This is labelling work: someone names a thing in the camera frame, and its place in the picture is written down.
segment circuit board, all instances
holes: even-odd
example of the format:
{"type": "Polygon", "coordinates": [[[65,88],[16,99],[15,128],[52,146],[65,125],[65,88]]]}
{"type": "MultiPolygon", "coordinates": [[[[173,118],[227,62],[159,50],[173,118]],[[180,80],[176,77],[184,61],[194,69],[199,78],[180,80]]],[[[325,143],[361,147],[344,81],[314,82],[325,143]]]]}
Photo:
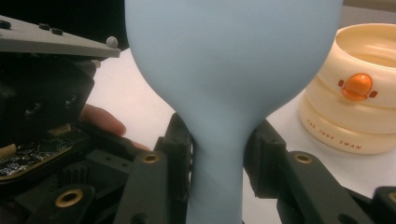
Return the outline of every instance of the circuit board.
{"type": "MultiPolygon", "coordinates": [[[[68,134],[72,132],[80,130],[73,128],[68,134]]],[[[53,133],[29,143],[0,148],[0,181],[23,175],[72,148],[73,142],[64,134],[53,133]]]]}

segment black mechanical part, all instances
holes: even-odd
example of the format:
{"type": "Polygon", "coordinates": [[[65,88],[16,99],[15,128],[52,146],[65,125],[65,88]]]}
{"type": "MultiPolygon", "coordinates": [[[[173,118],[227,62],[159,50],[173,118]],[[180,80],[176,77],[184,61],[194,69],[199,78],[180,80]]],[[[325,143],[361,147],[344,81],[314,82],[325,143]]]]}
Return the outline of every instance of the black mechanical part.
{"type": "Polygon", "coordinates": [[[0,195],[18,195],[90,151],[90,137],[78,128],[16,146],[0,160],[0,195]]]}
{"type": "Polygon", "coordinates": [[[144,149],[135,147],[131,140],[107,133],[90,123],[82,122],[78,124],[78,127],[90,134],[92,149],[100,148],[105,152],[129,161],[133,161],[134,157],[139,153],[145,152],[144,149]]]}
{"type": "Polygon", "coordinates": [[[168,160],[161,152],[140,153],[122,194],[114,223],[168,224],[168,160]]]}
{"type": "Polygon", "coordinates": [[[63,57],[0,54],[0,147],[76,121],[93,74],[63,57]]]}
{"type": "Polygon", "coordinates": [[[74,185],[90,186],[95,192],[94,203],[89,205],[94,213],[86,214],[90,222],[84,223],[112,223],[131,167],[131,161],[94,150],[85,160],[64,167],[57,175],[19,195],[15,202],[29,217],[39,209],[37,205],[43,198],[50,197],[55,190],[74,185]]]}
{"type": "Polygon", "coordinates": [[[26,224],[82,224],[92,223],[94,189],[91,186],[72,185],[53,192],[28,218],[26,224]]]}
{"type": "Polygon", "coordinates": [[[189,130],[178,114],[170,120],[165,136],[158,139],[154,151],[166,154],[169,160],[169,195],[187,201],[189,197],[192,140],[189,130]]]}
{"type": "Polygon", "coordinates": [[[376,223],[396,223],[396,187],[376,189],[370,208],[376,223]]]}
{"type": "Polygon", "coordinates": [[[268,121],[250,138],[245,167],[256,195],[278,198],[283,223],[373,223],[316,157],[288,152],[268,121]]]}

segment light blue balloon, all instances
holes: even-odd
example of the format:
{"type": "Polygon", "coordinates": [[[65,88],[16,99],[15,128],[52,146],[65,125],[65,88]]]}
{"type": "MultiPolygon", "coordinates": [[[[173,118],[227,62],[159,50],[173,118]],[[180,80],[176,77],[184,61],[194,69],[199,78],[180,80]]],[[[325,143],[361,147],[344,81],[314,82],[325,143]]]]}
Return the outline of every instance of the light blue balloon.
{"type": "Polygon", "coordinates": [[[126,0],[148,84],[194,139],[188,224],[240,224],[243,149],[253,129],[324,62],[342,0],[126,0]]]}

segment brass screw hole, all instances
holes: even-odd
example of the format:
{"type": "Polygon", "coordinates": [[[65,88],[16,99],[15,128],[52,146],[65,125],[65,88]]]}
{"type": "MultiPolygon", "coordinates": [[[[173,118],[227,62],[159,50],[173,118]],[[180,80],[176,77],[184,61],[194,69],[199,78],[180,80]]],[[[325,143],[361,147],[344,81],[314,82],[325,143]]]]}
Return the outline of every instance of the brass screw hole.
{"type": "Polygon", "coordinates": [[[389,197],[394,203],[396,203],[396,192],[391,192],[389,194],[389,197]]]}
{"type": "Polygon", "coordinates": [[[67,190],[59,195],[55,201],[55,205],[61,208],[71,206],[78,203],[82,199],[83,194],[81,189],[67,190]]]}
{"type": "Polygon", "coordinates": [[[312,162],[312,159],[305,154],[296,154],[294,156],[294,159],[297,160],[298,162],[305,163],[305,164],[309,164],[312,162]]]}
{"type": "Polygon", "coordinates": [[[160,159],[160,157],[157,156],[157,155],[147,155],[147,156],[143,159],[143,162],[146,162],[146,163],[154,163],[154,162],[158,161],[159,159],[160,159]]]}

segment screw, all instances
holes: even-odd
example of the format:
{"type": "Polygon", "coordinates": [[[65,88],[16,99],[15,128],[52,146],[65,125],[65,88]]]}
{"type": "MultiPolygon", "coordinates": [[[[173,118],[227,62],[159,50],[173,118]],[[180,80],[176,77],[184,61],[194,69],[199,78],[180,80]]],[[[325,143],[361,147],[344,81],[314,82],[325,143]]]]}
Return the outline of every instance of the screw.
{"type": "Polygon", "coordinates": [[[5,29],[5,30],[9,30],[11,28],[11,22],[0,20],[0,28],[1,29],[5,29]]]}
{"type": "Polygon", "coordinates": [[[117,40],[116,37],[111,36],[106,40],[106,45],[111,48],[111,49],[116,49],[117,46],[119,45],[119,41],[117,40]]]}
{"type": "Polygon", "coordinates": [[[69,109],[73,107],[73,105],[75,105],[77,101],[78,101],[78,97],[75,94],[73,94],[69,99],[66,100],[64,106],[69,109]]]}
{"type": "Polygon", "coordinates": [[[35,115],[37,115],[41,109],[43,108],[42,103],[34,103],[30,107],[25,110],[24,116],[26,119],[31,119],[35,115]]]}
{"type": "Polygon", "coordinates": [[[58,28],[51,28],[51,31],[55,35],[63,35],[64,34],[64,31],[61,29],[58,29],[58,28]]]}
{"type": "Polygon", "coordinates": [[[46,30],[46,31],[50,30],[50,26],[46,23],[38,24],[38,28],[40,28],[41,30],[46,30]]]}

